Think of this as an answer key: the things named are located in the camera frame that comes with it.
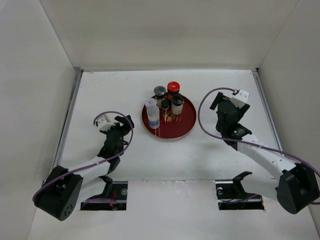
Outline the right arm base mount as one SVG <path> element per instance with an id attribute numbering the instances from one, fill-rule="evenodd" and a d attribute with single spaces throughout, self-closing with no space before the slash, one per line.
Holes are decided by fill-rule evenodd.
<path id="1" fill-rule="evenodd" d="M 261 195 L 245 192 L 241 181 L 251 175 L 244 171 L 232 179 L 215 181 L 218 209 L 220 211 L 265 210 Z"/>

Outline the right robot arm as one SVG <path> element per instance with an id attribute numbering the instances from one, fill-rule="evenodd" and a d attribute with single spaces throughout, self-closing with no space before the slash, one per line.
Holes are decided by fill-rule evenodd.
<path id="1" fill-rule="evenodd" d="M 233 97 L 219 92 L 210 106 L 217 113 L 215 128 L 228 146 L 254 160 L 273 178 L 257 180 L 252 172 L 244 171 L 232 179 L 231 190 L 238 198 L 248 193 L 268 196 L 277 200 L 287 212 L 297 214 L 320 197 L 316 173 L 307 164 L 294 162 L 263 146 L 249 129 L 239 123 L 250 108 L 248 96 L 248 92 L 242 90 Z"/>

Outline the white-lid dark sauce jar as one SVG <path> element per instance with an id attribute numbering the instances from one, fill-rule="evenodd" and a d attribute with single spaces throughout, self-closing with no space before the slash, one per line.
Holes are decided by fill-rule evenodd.
<path id="1" fill-rule="evenodd" d="M 150 106 L 156 106 L 157 105 L 157 101 L 154 98 L 148 98 L 145 100 L 145 107 L 149 108 Z"/>

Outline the black-cap white powder bottle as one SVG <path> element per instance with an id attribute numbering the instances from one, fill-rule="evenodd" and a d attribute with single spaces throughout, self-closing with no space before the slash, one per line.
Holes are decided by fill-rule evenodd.
<path id="1" fill-rule="evenodd" d="M 180 93 L 177 93 L 171 101 L 171 112 L 174 115 L 180 115 L 183 111 L 183 106 L 184 97 Z"/>

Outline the red-cap dark sauce bottle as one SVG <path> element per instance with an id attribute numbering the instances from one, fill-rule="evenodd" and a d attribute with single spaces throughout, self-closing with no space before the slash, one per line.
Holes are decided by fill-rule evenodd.
<path id="1" fill-rule="evenodd" d="M 171 101 L 174 96 L 180 92 L 180 84 L 176 81 L 171 81 L 167 84 L 167 98 Z"/>

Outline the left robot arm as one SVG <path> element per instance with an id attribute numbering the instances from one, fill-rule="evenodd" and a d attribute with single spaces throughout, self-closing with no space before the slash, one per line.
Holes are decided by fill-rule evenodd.
<path id="1" fill-rule="evenodd" d="M 37 208 L 59 221 L 66 220 L 77 204 L 82 211 L 126 210 L 128 183 L 114 182 L 109 175 L 117 168 L 121 155 L 131 144 L 125 136 L 133 134 L 134 123 L 130 115 L 120 112 L 115 112 L 114 119 L 114 123 L 109 122 L 107 112 L 94 119 L 93 124 L 106 136 L 99 153 L 89 162 L 73 168 L 54 167 L 32 198 Z M 96 195 L 80 200 L 82 186 L 95 179 L 103 181 L 96 185 Z"/>

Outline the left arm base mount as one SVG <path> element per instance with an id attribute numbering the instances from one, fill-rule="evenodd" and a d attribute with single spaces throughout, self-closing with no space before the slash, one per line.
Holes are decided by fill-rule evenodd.
<path id="1" fill-rule="evenodd" d="M 93 195 L 80 204 L 81 211 L 126 211 L 128 181 L 113 181 L 108 176 L 100 177 L 105 185 L 102 193 Z"/>

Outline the silver-lid blue-label jar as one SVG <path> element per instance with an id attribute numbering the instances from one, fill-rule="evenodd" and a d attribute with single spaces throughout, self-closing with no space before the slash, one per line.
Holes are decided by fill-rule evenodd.
<path id="1" fill-rule="evenodd" d="M 157 105 L 151 105 L 146 110 L 148 125 L 151 129 L 158 129 L 160 126 L 160 109 Z"/>

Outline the small black-lid spice bottle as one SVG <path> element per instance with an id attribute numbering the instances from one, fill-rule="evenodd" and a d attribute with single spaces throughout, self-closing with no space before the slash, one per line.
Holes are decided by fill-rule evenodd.
<path id="1" fill-rule="evenodd" d="M 169 101 L 167 99 L 161 102 L 161 115 L 164 119 L 169 116 Z"/>

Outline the clear-lid pale spice grinder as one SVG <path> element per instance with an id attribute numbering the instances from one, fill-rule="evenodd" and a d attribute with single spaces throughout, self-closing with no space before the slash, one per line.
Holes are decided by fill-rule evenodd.
<path id="1" fill-rule="evenodd" d="M 160 108 L 162 101 L 165 99 L 167 90 L 164 86 L 158 85 L 154 88 L 153 92 L 156 99 L 156 105 Z"/>

